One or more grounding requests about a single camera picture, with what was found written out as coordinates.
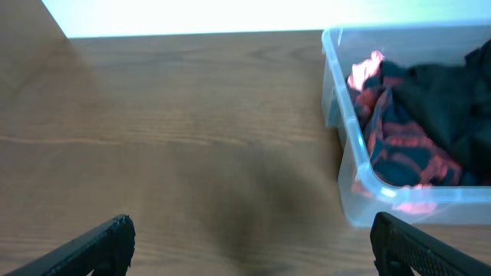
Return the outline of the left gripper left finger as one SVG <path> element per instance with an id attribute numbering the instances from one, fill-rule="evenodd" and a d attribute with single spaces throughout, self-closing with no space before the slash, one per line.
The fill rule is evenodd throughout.
<path id="1" fill-rule="evenodd" d="M 135 252 L 129 215 L 117 215 L 8 276 L 125 276 Z"/>

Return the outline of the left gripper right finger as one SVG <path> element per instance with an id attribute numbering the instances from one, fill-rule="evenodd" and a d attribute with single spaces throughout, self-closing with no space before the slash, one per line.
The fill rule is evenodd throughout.
<path id="1" fill-rule="evenodd" d="M 380 276 L 490 276 L 490 266 L 397 217 L 379 212 L 370 233 Z"/>

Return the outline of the red navy plaid shirt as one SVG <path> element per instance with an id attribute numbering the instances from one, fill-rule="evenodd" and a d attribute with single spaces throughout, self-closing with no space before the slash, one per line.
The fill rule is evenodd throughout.
<path id="1" fill-rule="evenodd" d="M 363 90 L 348 86 L 372 169 L 392 186 L 481 186 L 484 178 L 437 146 L 394 99 L 393 89 L 406 72 L 383 61 Z"/>

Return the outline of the black shirt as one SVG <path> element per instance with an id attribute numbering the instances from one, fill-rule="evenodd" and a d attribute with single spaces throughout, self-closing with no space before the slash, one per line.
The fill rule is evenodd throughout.
<path id="1" fill-rule="evenodd" d="M 439 147 L 474 173 L 490 173 L 490 42 L 464 65 L 409 67 L 393 95 Z"/>

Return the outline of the coral pink garment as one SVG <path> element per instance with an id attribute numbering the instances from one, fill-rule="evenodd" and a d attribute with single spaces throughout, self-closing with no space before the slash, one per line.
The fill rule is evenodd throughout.
<path id="1" fill-rule="evenodd" d="M 351 74 L 348 76 L 348 86 L 355 90 L 363 90 L 365 81 L 373 77 L 378 71 L 385 56 L 379 51 L 372 51 L 371 56 L 359 64 L 353 64 Z"/>

